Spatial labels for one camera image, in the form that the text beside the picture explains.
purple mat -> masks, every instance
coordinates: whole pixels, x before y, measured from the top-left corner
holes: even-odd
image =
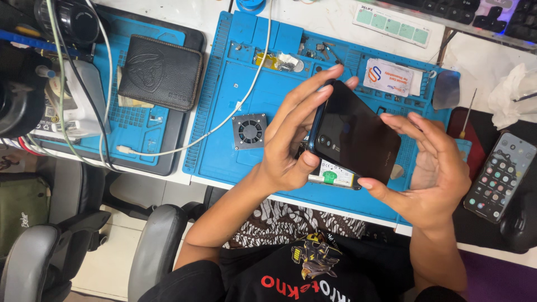
[[[537,269],[459,251],[468,274],[468,302],[537,301]]]

green grid pad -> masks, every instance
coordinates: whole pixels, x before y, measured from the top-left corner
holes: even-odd
[[[386,26],[386,17],[375,14],[373,16],[373,22],[371,22],[371,25],[373,25],[374,27],[380,30],[383,30],[384,27]]]
[[[373,19],[373,13],[370,11],[360,10],[356,16],[356,21],[365,23],[367,25],[371,24]]]
[[[391,19],[388,19],[388,22],[386,23],[385,30],[389,33],[398,34],[399,28],[401,27],[401,22],[393,21]]]
[[[426,31],[417,28],[416,33],[414,34],[414,38],[412,39],[418,43],[425,44],[425,42],[427,42],[428,35],[429,34]]]
[[[412,35],[414,35],[415,28],[413,26],[410,26],[408,24],[401,25],[401,30],[399,31],[399,35],[407,38],[412,39]]]

black leather wallet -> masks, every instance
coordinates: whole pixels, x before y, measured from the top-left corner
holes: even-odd
[[[193,49],[133,34],[118,94],[179,111],[194,105],[203,63]]]

smartphone screen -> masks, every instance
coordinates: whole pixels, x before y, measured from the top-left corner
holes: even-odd
[[[401,138],[343,82],[331,84],[333,93],[317,110],[308,149],[360,177],[387,184]]]
[[[510,132],[504,132],[487,158],[481,174],[466,195],[464,206],[498,223],[520,186],[537,148]]]

cooling fan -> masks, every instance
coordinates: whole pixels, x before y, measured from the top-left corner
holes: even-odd
[[[267,118],[264,113],[232,117],[235,150],[263,148]]]

